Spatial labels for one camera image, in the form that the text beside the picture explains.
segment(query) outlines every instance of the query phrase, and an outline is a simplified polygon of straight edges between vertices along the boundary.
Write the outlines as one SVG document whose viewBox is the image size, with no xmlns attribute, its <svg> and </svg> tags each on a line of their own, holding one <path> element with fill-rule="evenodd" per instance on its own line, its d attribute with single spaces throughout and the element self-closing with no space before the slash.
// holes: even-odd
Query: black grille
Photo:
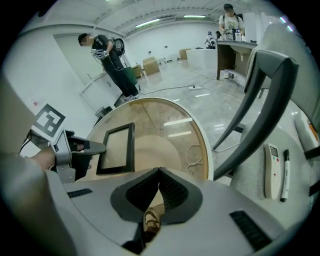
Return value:
<svg viewBox="0 0 320 256">
<path fill-rule="evenodd" d="M 270 238 L 267 237 L 267 235 L 243 210 L 234 211 L 230 213 L 230 216 L 255 251 L 258 251 L 271 243 Z"/>
<path fill-rule="evenodd" d="M 71 191 L 71 192 L 68 192 L 67 194 L 70 198 L 76 198 L 76 197 L 81 197 L 81 196 L 89 194 L 89 193 L 92 193 L 92 190 L 89 188 L 85 188 L 85 189 L 80 189 L 80 190 L 76 190 L 76 191 Z"/>
</svg>

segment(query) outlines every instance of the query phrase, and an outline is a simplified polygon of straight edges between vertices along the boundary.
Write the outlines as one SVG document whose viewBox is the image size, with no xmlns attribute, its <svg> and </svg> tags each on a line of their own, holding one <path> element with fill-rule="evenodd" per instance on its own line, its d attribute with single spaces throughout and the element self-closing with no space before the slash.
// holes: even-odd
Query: glossy floor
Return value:
<svg viewBox="0 0 320 256">
<path fill-rule="evenodd" d="M 240 101 L 244 97 L 243 81 L 237 80 L 237 78 L 227 80 L 223 79 L 222 76 L 220 76 L 221 80 L 216 80 L 217 71 L 215 69 L 210 67 L 207 69 L 190 69 L 188 60 L 169 62 L 159 67 L 160 72 L 148 76 L 144 75 L 143 78 L 138 79 L 141 88 L 140 97 L 162 97 L 183 105 L 198 119 L 211 146 L 213 146 L 240 106 Z M 189 90 L 189 86 L 192 85 L 202 85 L 205 89 Z M 241 121 L 242 124 L 253 123 L 257 119 L 267 95 L 268 90 L 265 90 L 261 99 L 256 98 L 250 111 Z M 290 101 L 278 123 L 278 127 L 284 129 L 300 144 L 293 119 L 299 110 Z M 223 150 L 239 143 L 240 136 L 240 133 L 232 132 L 217 150 Z M 214 168 L 217 169 L 236 147 L 234 146 L 223 152 L 212 152 Z M 313 173 L 311 173 L 311 184 L 320 178 L 319 169 L 319 162 L 315 162 Z M 220 181 L 227 184 L 230 182 L 228 178 Z"/>
</svg>

